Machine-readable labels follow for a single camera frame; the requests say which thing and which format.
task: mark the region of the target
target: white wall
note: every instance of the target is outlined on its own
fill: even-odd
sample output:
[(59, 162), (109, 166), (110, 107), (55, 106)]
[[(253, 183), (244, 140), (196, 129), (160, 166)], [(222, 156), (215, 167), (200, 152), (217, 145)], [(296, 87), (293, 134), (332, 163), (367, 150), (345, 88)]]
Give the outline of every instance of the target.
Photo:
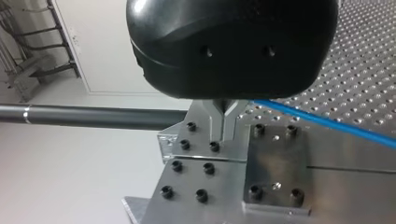
[(58, 0), (90, 92), (158, 93), (137, 65), (126, 24), (126, 0)]

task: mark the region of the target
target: carbon fiber tube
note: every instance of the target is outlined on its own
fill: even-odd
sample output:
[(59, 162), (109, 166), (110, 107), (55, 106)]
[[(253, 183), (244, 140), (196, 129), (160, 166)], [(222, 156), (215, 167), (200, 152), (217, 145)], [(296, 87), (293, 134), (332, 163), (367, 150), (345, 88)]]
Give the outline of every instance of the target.
[(0, 105), (0, 122), (160, 131), (187, 111), (53, 105)]

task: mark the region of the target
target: metal rack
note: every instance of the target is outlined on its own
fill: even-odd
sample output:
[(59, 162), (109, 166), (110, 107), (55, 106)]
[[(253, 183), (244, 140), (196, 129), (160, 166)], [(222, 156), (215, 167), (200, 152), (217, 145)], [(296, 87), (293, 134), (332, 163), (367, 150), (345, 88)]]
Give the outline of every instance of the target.
[[(0, 60), (7, 73), (7, 84), (10, 88), (15, 89), (16, 93), (21, 97), (22, 102), (29, 101), (41, 84), (47, 82), (46, 77), (48, 76), (55, 75), (64, 70), (74, 69), (76, 76), (79, 77), (79, 71), (73, 53), (68, 46), (64, 30), (59, 22), (58, 15), (52, 1), (48, 0), (47, 3), (48, 11), (51, 13), (55, 26), (30, 33), (22, 33), (10, 7), (3, 2), (0, 2), (0, 25), (3, 30), (14, 39), (16, 46), (19, 49), (21, 62), (16, 62), (13, 56), (9, 53), (10, 49), (7, 48), (3, 40), (0, 40)], [(61, 44), (32, 47), (26, 42), (27, 36), (43, 34), (51, 31), (57, 31), (59, 33), (62, 39)], [(69, 57), (67, 64), (53, 68), (55, 64), (53, 57), (49, 55), (40, 57), (33, 54), (33, 51), (54, 48), (64, 48), (66, 50)]]

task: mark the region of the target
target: metal block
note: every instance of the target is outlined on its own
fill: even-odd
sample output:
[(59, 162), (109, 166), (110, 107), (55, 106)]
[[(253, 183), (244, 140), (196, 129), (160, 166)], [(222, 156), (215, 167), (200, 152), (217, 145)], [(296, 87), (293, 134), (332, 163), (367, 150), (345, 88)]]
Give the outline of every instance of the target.
[(132, 223), (140, 224), (143, 215), (145, 215), (146, 209), (148, 208), (149, 199), (125, 197), (122, 199), (122, 204), (124, 205)]
[(160, 143), (161, 154), (163, 155), (163, 163), (173, 158), (172, 148), (177, 140), (183, 122), (175, 124), (157, 134), (158, 142)]
[(291, 126), (266, 127), (265, 133), (250, 136), (248, 148), (245, 208), (308, 216), (312, 179), (304, 133)]
[[(246, 165), (239, 162), (178, 160), (183, 171), (172, 169), (170, 160), (163, 171), (159, 184), (148, 204), (142, 224), (203, 224), (203, 223), (263, 223), (279, 217), (255, 217), (245, 214), (242, 209), (242, 190)], [(212, 162), (215, 173), (204, 173), (204, 164)], [(170, 186), (174, 195), (165, 199), (161, 195), (164, 186)], [(208, 194), (206, 203), (196, 200), (196, 191), (205, 189)]]
[[(195, 132), (187, 130), (187, 123), (189, 122), (196, 124)], [(249, 127), (241, 122), (236, 123), (234, 140), (220, 142), (219, 152), (210, 150), (210, 117), (200, 102), (192, 103), (181, 127), (177, 142), (172, 150), (175, 157), (220, 161), (246, 161), (248, 157)], [(189, 141), (190, 147), (188, 149), (181, 148), (179, 143), (182, 140)]]
[[(229, 161), (179, 160), (183, 171), (164, 168), (142, 224), (372, 224), (396, 222), (396, 175), (374, 172), (310, 169), (312, 209), (309, 217), (244, 209), (242, 205), (246, 165)], [(214, 175), (204, 173), (212, 162)], [(165, 199), (161, 188), (172, 187), (174, 197)], [(198, 189), (206, 189), (208, 201), (199, 203)]]

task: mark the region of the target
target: aluminum plate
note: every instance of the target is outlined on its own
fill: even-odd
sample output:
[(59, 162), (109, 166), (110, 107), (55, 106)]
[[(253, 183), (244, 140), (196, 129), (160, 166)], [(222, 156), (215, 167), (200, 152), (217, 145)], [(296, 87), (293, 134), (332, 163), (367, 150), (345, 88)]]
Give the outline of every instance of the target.
[[(172, 170), (172, 161), (165, 166), (142, 224), (396, 223), (396, 175), (310, 169), (315, 196), (310, 217), (302, 217), (244, 211), (244, 163), (211, 161), (216, 171), (208, 176), (206, 161), (180, 161), (182, 173)], [(171, 200), (162, 197), (163, 186), (173, 188)], [(196, 201), (198, 189), (207, 190), (207, 203)]]

